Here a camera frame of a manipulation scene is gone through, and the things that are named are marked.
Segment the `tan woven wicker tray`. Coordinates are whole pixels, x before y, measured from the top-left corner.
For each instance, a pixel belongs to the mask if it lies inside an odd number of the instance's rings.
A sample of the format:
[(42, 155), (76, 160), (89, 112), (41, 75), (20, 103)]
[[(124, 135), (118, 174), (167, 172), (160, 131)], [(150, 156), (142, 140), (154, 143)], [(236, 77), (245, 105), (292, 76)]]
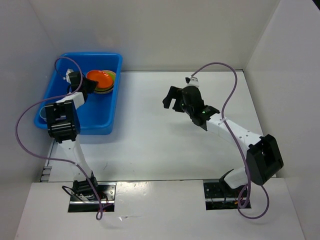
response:
[(105, 95), (105, 94), (109, 94), (113, 91), (114, 87), (111, 88), (96, 88), (93, 92), (95, 94), (100, 94), (100, 95)]

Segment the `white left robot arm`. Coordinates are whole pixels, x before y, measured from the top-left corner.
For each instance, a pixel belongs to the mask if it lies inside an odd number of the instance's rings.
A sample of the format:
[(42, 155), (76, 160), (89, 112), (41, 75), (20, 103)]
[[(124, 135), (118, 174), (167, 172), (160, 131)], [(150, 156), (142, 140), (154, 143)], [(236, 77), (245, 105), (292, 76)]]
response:
[(49, 136), (60, 144), (67, 159), (75, 163), (69, 195), (80, 201), (91, 201), (99, 196), (100, 188), (80, 146), (81, 126), (77, 109), (85, 104), (97, 83), (72, 69), (66, 71), (65, 80), (69, 83), (68, 95), (44, 107), (47, 130)]

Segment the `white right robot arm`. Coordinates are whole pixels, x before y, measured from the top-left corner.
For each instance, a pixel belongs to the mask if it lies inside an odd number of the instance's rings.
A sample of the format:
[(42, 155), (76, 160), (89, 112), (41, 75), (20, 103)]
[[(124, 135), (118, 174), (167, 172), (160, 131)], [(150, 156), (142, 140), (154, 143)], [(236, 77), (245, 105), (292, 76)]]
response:
[(278, 143), (272, 135), (258, 135), (224, 118), (218, 109), (204, 103), (197, 87), (171, 86), (162, 101), (164, 108), (169, 108), (172, 100), (175, 100), (174, 111), (186, 113), (196, 126), (242, 151), (245, 166), (232, 169), (221, 177), (219, 191), (223, 196), (231, 196), (237, 188), (250, 182), (262, 186), (284, 166)]

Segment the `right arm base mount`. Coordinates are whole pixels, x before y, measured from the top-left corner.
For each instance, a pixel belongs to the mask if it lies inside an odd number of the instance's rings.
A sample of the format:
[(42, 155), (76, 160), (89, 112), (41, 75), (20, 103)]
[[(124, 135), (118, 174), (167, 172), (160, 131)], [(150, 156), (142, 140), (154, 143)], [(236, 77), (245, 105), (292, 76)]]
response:
[(244, 186), (232, 189), (218, 179), (204, 180), (203, 190), (206, 210), (233, 210), (238, 208), (239, 193)]

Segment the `blue plastic cup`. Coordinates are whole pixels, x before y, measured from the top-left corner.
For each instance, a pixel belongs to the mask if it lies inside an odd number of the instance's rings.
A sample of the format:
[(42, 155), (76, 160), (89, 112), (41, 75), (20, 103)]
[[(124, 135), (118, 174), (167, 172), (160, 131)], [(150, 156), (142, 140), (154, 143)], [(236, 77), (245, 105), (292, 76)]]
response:
[(46, 107), (42, 107), (40, 112), (39, 112), (39, 116), (41, 119), (43, 119), (45, 122), (47, 121), (47, 115), (46, 115)]

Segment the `orange plastic plate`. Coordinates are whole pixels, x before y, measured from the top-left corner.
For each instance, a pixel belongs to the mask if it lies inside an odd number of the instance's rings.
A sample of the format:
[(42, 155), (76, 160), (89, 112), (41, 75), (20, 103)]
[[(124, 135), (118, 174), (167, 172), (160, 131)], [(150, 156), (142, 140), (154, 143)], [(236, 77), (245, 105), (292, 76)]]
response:
[(86, 78), (97, 82), (97, 87), (107, 89), (114, 85), (113, 76), (105, 70), (91, 70), (86, 74)]

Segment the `green plastic plate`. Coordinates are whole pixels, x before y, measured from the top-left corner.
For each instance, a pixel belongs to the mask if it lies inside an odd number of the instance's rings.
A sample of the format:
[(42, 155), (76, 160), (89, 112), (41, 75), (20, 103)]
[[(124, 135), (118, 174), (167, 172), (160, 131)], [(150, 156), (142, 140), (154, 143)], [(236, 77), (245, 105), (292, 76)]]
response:
[(97, 77), (96, 88), (109, 89), (109, 88), (112, 88), (115, 84), (116, 74), (113, 71), (98, 70), (96, 72), (96, 77)]

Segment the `blue plastic bin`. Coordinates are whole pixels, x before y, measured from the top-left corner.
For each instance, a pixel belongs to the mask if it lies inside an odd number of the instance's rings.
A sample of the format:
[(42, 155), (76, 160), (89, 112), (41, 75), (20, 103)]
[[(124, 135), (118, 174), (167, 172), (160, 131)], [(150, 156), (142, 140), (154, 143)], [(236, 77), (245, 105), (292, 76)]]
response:
[[(73, 59), (85, 76), (91, 70), (107, 70), (115, 73), (115, 83), (110, 93), (89, 94), (85, 104), (77, 109), (81, 135), (110, 134), (113, 130), (123, 57), (118, 53), (110, 52), (68, 52), (62, 54), (62, 56)], [(57, 62), (57, 70), (61, 74), (65, 74), (67, 69), (79, 70), (70, 60), (60, 59)], [(43, 98), (65, 95), (67, 86), (68, 83), (62, 79), (56, 70), (53, 70)], [(34, 124), (37, 128), (47, 130), (47, 123), (41, 118), (40, 111), (46, 103), (54, 101), (46, 101), (36, 107), (37, 112), (34, 117)]]

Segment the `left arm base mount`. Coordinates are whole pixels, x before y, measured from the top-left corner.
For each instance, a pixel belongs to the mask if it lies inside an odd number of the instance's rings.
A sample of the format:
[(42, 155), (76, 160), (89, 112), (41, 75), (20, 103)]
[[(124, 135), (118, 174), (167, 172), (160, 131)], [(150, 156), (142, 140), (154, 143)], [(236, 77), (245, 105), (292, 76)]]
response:
[[(99, 182), (97, 193), (101, 200), (103, 212), (113, 212), (115, 209), (116, 199), (116, 182)], [(93, 213), (97, 212), (99, 202), (94, 194), (84, 196), (83, 194), (76, 194), (70, 187), (64, 188), (69, 198), (68, 212), (69, 213)]]

